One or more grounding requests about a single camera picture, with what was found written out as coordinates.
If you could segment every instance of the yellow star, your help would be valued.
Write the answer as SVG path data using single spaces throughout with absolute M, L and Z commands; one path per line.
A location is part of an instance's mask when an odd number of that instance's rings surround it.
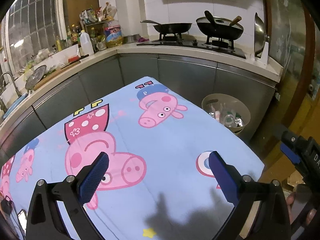
M 148 228 L 143 230 L 143 235 L 149 238 L 153 238 L 157 233 L 153 230 L 153 228 Z

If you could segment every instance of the metal screw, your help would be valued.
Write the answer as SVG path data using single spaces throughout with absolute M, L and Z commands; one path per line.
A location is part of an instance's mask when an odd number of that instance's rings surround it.
M 245 182 L 250 182 L 252 179 L 249 175 L 243 175 L 242 179 L 245 181 Z
M 67 182 L 73 182 L 74 180 L 75 180 L 75 176 L 72 176 L 72 175 L 68 176 L 66 179 Z
M 41 179 L 41 180 L 38 180 L 38 186 L 42 186 L 43 184 L 44 184 L 44 180 L 43 179 Z
M 272 184 L 273 185 L 275 185 L 275 186 L 280 186 L 280 182 L 278 181 L 278 180 L 276 180 L 276 179 L 274 179 L 273 181 L 272 181 Z

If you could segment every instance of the gas stove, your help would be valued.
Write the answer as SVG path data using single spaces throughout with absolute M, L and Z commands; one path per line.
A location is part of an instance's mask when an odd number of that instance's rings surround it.
M 160 35 L 159 40 L 155 41 L 145 41 L 138 43 L 137 46 L 179 46 L 179 47 L 189 47 L 197 49 L 206 49 L 215 52 L 225 53 L 228 55 L 233 55 L 240 58 L 246 58 L 242 49 L 235 48 L 233 41 L 223 41 L 221 39 L 207 38 L 207 41 L 197 41 L 197 40 L 184 40 L 181 34 L 174 36 Z

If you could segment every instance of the faucet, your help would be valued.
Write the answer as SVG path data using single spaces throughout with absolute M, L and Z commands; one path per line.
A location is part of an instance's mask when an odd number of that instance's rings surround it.
M 18 98 L 19 97 L 21 97 L 21 94 L 20 94 L 20 92 L 19 92 L 19 90 L 18 90 L 18 88 L 17 88 L 17 85 L 15 84 L 15 82 L 14 82 L 14 80 L 13 80 L 13 76 L 12 76 L 12 74 L 10 73 L 10 72 L 4 72 L 1 76 L 0 76 L 0 80 L 1 80 L 1 78 L 5 75 L 5 74 L 8 74 L 10 77 L 11 77 L 11 80 L 12 80 L 12 83 L 13 83 L 13 85 L 14 85 L 14 89 L 16 90 L 16 93 L 17 93 L 17 95 L 18 95 Z M 4 90 L 4 86 L 2 85 L 2 87 L 1 87 L 1 93 L 3 92 L 3 90 Z M 1 109 L 4 111 L 4 112 L 7 112 L 7 107 L 5 106 L 5 103 L 3 102 L 3 100 L 2 100 L 2 98 L 0 97 L 0 107 L 1 107 Z

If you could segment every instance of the black wok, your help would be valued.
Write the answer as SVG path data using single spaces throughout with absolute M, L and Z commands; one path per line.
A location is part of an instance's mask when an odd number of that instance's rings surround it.
M 225 18 L 213 17 L 209 11 L 205 11 L 204 14 L 206 17 L 200 17 L 196 20 L 203 34 L 229 41 L 239 39 L 242 35 L 243 27 L 237 23 L 239 19 L 236 18 L 237 20 L 232 21 Z
M 141 23 L 154 23 L 153 27 L 161 34 L 185 33 L 191 28 L 191 23 L 168 23 L 160 24 L 150 20 L 143 20 Z

